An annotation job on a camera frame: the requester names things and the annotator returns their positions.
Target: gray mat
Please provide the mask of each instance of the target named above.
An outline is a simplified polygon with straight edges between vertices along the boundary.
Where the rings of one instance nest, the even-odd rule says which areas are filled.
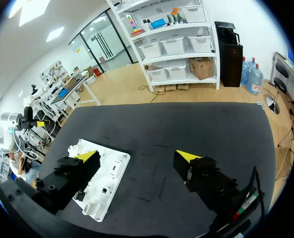
[[[258,167],[265,210],[275,181],[275,149],[261,106],[246,103],[156,103],[77,108],[51,145],[41,167],[43,178],[79,138],[129,151],[131,160],[102,223],[84,216],[71,201],[57,216],[108,234],[192,238],[208,231],[215,218],[190,193],[173,168],[176,149],[209,155],[221,171],[249,182]],[[260,218],[260,207],[250,217]]]

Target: black chair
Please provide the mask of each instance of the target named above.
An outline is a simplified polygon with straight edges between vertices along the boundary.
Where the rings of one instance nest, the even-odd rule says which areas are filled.
[[[288,75],[287,70],[280,63],[276,63],[275,68],[282,76],[284,76],[285,78],[288,78],[289,75]],[[274,112],[275,114],[279,114],[280,107],[278,106],[278,103],[277,103],[277,99],[280,94],[279,90],[281,90],[283,93],[286,94],[287,88],[286,88],[285,83],[276,77],[274,78],[274,87],[277,88],[277,94],[275,96],[275,99],[273,99],[272,97],[267,97],[266,104],[267,104],[267,106],[269,106],[269,108],[271,109],[272,112]]]

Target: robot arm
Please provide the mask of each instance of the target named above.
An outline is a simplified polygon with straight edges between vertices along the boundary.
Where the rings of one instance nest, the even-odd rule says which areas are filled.
[[[24,115],[17,113],[4,113],[0,118],[0,125],[3,128],[3,138],[0,137],[0,152],[10,153],[24,151],[24,141],[15,135],[15,131],[30,129],[34,126],[44,126],[48,121],[33,119],[31,107],[24,109]]]
[[[52,81],[49,81],[47,83],[46,86],[44,86],[43,88],[40,88],[35,94],[33,95],[30,95],[26,98],[23,99],[23,105],[24,107],[34,107],[34,101],[41,97],[42,95],[46,94],[50,88],[50,85],[52,84],[53,82]]]

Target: blue box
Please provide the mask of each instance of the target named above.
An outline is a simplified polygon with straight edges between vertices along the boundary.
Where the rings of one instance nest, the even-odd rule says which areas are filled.
[[[68,89],[63,89],[62,92],[59,94],[59,97],[62,98],[66,93],[68,92]]]
[[[163,25],[165,25],[165,24],[166,24],[166,22],[165,22],[165,20],[162,18],[162,19],[159,19],[159,20],[157,20],[157,21],[152,22],[152,23],[151,23],[151,26],[153,27],[153,29],[155,29],[155,28],[157,28],[157,27],[159,27],[159,26],[163,26]]]

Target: floor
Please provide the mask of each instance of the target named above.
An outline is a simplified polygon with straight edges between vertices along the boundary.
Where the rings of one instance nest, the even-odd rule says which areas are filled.
[[[147,85],[145,77],[138,64],[125,66],[115,69],[99,76],[90,88],[103,105],[119,105],[119,104],[141,104],[149,103],[155,95],[148,92],[147,88],[139,90],[140,86]],[[263,102],[265,112],[271,125],[274,146],[276,148],[276,171],[278,173],[283,162],[286,148],[290,143],[284,143],[285,148],[278,148],[277,144],[289,132],[292,120],[289,108],[292,104],[287,103],[284,95],[280,95],[278,103],[280,106],[280,114],[272,113],[266,107],[265,99],[267,96],[276,94],[276,89],[267,82],[263,83],[262,90],[259,95],[249,93],[245,87],[228,88],[221,83],[220,90],[216,90],[215,84],[191,84],[188,90],[166,91],[164,95],[158,95],[153,103],[161,102],[246,102],[256,103]],[[81,101],[90,100],[91,97],[86,90],[80,94]],[[95,103],[82,104],[82,106],[94,106]],[[289,151],[288,156],[283,163],[283,167],[277,178],[285,177],[291,170],[294,155]],[[277,200],[283,187],[285,179],[279,179],[275,182],[274,193],[271,206]]]

